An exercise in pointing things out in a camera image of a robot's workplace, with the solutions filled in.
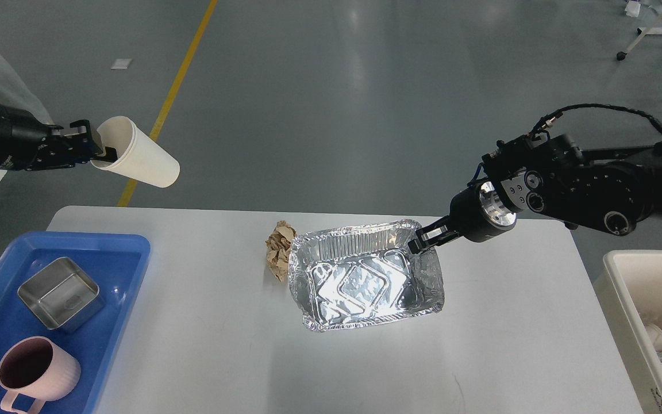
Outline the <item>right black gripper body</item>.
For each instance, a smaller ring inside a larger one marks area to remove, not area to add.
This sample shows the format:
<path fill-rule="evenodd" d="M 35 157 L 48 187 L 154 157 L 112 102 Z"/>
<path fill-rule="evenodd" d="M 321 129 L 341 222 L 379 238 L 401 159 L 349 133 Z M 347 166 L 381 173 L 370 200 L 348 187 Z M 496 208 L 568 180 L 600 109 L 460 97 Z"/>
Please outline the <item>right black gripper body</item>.
<path fill-rule="evenodd" d="M 517 213 L 505 205 L 490 181 L 468 187 L 450 202 L 449 228 L 471 242 L 486 242 L 516 223 Z"/>

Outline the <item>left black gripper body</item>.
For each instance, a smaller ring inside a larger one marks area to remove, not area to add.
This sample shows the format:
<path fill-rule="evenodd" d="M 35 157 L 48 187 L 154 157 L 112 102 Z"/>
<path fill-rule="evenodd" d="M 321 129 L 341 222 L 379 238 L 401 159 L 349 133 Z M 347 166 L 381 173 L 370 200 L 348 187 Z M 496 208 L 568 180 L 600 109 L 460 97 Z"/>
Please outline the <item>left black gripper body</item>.
<path fill-rule="evenodd" d="M 49 150 L 49 127 L 26 110 L 0 104 L 0 170 L 38 171 L 39 151 Z"/>

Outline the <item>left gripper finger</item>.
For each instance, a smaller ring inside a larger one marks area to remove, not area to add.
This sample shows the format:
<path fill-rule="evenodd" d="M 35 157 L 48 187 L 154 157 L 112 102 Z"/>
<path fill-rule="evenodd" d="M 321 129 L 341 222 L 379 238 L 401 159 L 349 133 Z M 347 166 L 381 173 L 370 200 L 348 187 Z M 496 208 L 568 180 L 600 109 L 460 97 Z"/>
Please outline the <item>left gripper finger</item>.
<path fill-rule="evenodd" d="M 99 147 L 99 134 L 87 120 L 78 120 L 68 126 L 51 125 L 49 143 L 61 147 Z"/>
<path fill-rule="evenodd" d="M 77 165 L 90 163 L 92 160 L 97 162 L 116 162 L 117 152 L 113 147 L 106 147 L 102 155 L 86 150 L 77 151 L 71 149 L 43 149 L 39 151 L 39 171 L 60 170 L 61 168 L 74 168 Z"/>

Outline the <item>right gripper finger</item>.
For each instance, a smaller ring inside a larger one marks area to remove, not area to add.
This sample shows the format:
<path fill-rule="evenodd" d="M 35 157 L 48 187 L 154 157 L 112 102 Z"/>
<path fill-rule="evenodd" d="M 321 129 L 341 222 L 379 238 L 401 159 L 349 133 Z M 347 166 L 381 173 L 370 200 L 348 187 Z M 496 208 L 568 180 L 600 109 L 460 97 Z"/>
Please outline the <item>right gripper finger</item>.
<path fill-rule="evenodd" d="M 407 242 L 407 248 L 412 254 L 421 254 L 422 252 L 428 251 L 428 249 L 443 246 L 443 244 L 452 242 L 460 237 L 462 237 L 462 235 L 459 233 L 442 233 L 425 239 L 423 233 L 415 234 L 415 236 Z"/>
<path fill-rule="evenodd" d="M 442 217 L 428 226 L 416 231 L 416 237 L 421 242 L 448 242 L 455 238 L 455 229 L 449 227 L 450 217 Z"/>

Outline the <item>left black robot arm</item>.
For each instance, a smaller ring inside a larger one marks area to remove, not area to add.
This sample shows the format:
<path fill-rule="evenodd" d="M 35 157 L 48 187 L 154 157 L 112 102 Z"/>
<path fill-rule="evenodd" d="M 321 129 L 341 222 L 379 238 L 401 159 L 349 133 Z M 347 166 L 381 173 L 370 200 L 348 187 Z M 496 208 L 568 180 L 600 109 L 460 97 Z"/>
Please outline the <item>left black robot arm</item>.
<path fill-rule="evenodd" d="M 0 170 L 57 170 L 92 160 L 116 162 L 118 155 L 89 121 L 47 125 L 29 111 L 0 104 Z"/>

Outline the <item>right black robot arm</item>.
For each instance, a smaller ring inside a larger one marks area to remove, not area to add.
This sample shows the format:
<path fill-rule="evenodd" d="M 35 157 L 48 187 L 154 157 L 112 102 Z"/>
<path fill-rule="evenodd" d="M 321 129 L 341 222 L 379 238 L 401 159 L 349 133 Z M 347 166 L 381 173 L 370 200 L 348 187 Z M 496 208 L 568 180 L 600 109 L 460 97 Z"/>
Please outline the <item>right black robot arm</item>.
<path fill-rule="evenodd" d="M 661 140 L 651 145 L 582 150 L 567 135 L 548 129 L 564 113 L 604 109 L 640 116 Z M 559 108 L 527 133 L 497 141 L 484 154 L 467 187 L 454 196 L 449 214 L 418 229 L 408 249 L 420 254 L 464 237 L 485 242 L 510 229 L 528 210 L 562 222 L 626 236 L 648 217 L 662 218 L 662 123 L 624 106 L 581 103 Z"/>

